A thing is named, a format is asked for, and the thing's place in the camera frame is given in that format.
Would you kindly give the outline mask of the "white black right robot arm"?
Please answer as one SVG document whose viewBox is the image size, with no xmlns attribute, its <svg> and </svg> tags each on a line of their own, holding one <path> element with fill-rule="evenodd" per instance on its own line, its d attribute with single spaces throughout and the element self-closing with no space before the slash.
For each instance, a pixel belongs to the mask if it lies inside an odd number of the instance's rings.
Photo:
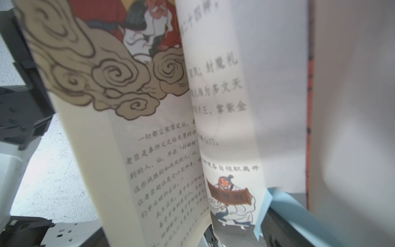
<svg viewBox="0 0 395 247">
<path fill-rule="evenodd" d="M 261 225 L 264 247 L 311 247 L 301 233 L 273 209 Z M 53 223 L 40 217 L 12 216 L 1 232 L 2 247 L 109 247 L 99 220 Z"/>
</svg>

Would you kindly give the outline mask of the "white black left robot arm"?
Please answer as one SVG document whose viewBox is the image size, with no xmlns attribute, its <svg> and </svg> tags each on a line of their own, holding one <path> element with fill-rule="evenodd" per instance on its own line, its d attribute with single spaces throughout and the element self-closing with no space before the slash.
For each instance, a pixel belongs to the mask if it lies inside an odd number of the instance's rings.
<svg viewBox="0 0 395 247">
<path fill-rule="evenodd" d="M 1 11 L 1 36 L 24 85 L 1 87 L 1 230 L 28 163 L 55 111 L 13 9 Z"/>
</svg>

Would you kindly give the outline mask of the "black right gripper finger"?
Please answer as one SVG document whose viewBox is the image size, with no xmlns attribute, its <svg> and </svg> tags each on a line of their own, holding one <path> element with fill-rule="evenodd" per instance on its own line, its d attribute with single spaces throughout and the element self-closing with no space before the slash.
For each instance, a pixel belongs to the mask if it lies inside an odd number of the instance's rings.
<svg viewBox="0 0 395 247">
<path fill-rule="evenodd" d="M 277 212 L 269 208 L 261 224 L 263 238 L 268 247 L 311 247 L 305 239 Z"/>
</svg>

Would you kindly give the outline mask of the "illustrated children's story book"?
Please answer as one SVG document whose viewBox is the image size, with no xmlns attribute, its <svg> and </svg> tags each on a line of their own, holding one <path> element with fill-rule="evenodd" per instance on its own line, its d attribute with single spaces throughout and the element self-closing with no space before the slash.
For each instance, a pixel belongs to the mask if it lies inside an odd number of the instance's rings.
<svg viewBox="0 0 395 247">
<path fill-rule="evenodd" d="M 263 247 L 269 188 L 394 246 L 394 1 L 13 4 L 112 247 Z"/>
</svg>

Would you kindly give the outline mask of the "blue sticky note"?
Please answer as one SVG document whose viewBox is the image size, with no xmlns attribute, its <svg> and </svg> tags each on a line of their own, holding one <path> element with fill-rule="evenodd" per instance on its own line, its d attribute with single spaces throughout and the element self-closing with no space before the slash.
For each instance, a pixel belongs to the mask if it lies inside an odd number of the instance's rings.
<svg viewBox="0 0 395 247">
<path fill-rule="evenodd" d="M 271 208 L 307 239 L 312 247 L 343 247 L 328 229 L 326 229 L 302 204 L 290 194 L 276 188 L 269 188 L 261 205 L 254 235 L 257 240 L 263 238 L 261 224 Z"/>
</svg>

